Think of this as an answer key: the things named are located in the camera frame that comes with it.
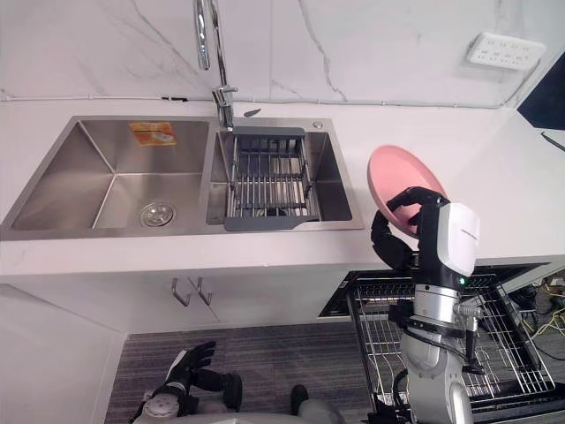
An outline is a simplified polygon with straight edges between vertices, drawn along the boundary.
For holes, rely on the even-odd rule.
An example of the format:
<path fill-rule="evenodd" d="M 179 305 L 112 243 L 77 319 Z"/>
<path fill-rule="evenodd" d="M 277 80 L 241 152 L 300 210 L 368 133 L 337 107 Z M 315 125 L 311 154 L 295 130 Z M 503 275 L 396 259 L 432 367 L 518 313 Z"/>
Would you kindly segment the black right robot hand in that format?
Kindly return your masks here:
<path fill-rule="evenodd" d="M 412 250 L 389 228 L 392 213 L 418 205 L 407 221 L 416 227 L 418 250 Z M 461 292 L 475 269 L 480 219 L 462 203 L 431 189 L 412 186 L 387 202 L 387 214 L 377 211 L 372 227 L 374 252 L 393 270 L 410 272 L 416 284 Z"/>

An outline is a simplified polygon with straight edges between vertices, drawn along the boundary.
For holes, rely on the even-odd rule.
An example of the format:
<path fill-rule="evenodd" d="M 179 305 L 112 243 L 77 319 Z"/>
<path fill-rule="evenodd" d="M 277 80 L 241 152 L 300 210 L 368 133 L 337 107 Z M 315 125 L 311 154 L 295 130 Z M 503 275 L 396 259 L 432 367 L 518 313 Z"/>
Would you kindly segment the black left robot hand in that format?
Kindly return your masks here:
<path fill-rule="evenodd" d="M 216 342 L 209 341 L 191 350 L 182 350 L 171 364 L 162 390 L 177 398 L 191 398 L 192 386 L 204 391 L 224 391 L 230 378 L 207 369 L 215 354 L 215 347 Z"/>

